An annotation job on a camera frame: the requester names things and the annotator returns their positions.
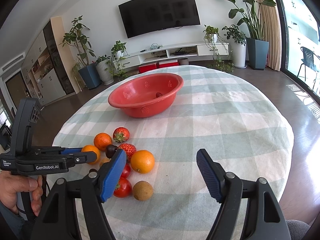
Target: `blue gripper pad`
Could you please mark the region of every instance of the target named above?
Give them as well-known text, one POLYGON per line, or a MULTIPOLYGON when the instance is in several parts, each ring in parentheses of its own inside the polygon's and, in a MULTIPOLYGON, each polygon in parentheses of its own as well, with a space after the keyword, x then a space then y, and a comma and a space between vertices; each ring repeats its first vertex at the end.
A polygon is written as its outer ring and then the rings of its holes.
POLYGON ((81 150, 82 148, 65 148, 61 154, 79 153, 81 150))
POLYGON ((98 171, 100 181, 100 200, 105 202, 113 195, 121 173, 127 162, 127 155, 122 149, 118 149, 111 161, 101 166, 98 171))
POLYGON ((213 162, 205 149, 200 149, 197 152, 196 160, 211 197, 215 198, 217 202, 222 203, 225 197, 225 194, 223 194, 225 185, 223 177, 225 174, 224 169, 219 163, 213 162))

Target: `air conditioner vent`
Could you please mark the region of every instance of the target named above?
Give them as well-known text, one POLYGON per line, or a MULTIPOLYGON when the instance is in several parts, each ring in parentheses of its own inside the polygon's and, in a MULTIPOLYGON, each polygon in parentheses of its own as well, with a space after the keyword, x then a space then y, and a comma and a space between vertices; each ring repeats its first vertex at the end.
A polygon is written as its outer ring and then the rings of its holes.
POLYGON ((21 59, 23 59, 23 54, 21 54, 20 56, 16 57, 14 60, 10 61, 7 65, 5 65, 2 68, 2 71, 4 72, 6 69, 8 69, 12 65, 14 65, 16 62, 20 61, 21 59))

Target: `red plastic colander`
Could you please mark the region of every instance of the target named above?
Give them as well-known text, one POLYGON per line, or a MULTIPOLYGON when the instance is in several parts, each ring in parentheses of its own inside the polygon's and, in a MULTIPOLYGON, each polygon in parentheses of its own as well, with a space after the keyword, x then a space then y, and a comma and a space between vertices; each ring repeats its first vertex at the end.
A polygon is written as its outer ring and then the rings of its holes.
POLYGON ((132 79, 117 87, 109 95, 111 106, 132 117, 150 117, 172 105, 183 86, 181 76, 156 73, 132 79))

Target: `red box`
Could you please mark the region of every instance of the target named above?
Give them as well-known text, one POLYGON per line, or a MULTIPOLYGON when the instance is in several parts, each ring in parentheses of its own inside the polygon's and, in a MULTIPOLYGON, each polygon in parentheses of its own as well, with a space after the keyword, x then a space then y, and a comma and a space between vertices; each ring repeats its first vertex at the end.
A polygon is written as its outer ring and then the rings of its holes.
POLYGON ((159 62, 159 68, 179 66, 177 59, 159 62))
POLYGON ((139 67, 139 72, 140 72, 140 73, 145 73, 145 72, 147 72, 147 71, 157 69, 157 65, 158 65, 158 62, 153 63, 153 64, 148 64, 148 65, 140 66, 140 67, 139 67))

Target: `checkered tablecloth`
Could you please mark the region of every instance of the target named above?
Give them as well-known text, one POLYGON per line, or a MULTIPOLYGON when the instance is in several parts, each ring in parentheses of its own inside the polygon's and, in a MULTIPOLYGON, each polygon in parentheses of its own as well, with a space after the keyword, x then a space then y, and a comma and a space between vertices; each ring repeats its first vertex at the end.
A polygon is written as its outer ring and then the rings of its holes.
MULTIPOLYGON (((292 128, 257 88, 241 78, 199 66, 179 66, 133 76, 101 92, 81 107, 61 128, 53 145, 83 147, 100 132, 117 127, 130 131, 128 143, 153 153, 156 164, 148 174, 132 172, 132 185, 151 183, 153 196, 144 202, 132 196, 112 197, 103 204, 110 226, 121 240, 205 239, 219 204, 210 197, 196 164, 196 152, 205 148, 214 161, 241 179, 265 177, 279 200, 287 182, 293 147, 292 128), (108 104, 109 94, 130 79, 151 73, 180 75, 184 86, 171 107, 153 117, 138 119, 108 104)), ((66 174, 80 179, 92 165, 82 164, 66 174)), ((241 234, 245 200, 234 239, 241 234)), ((80 230, 88 238, 83 210, 77 201, 80 230)))

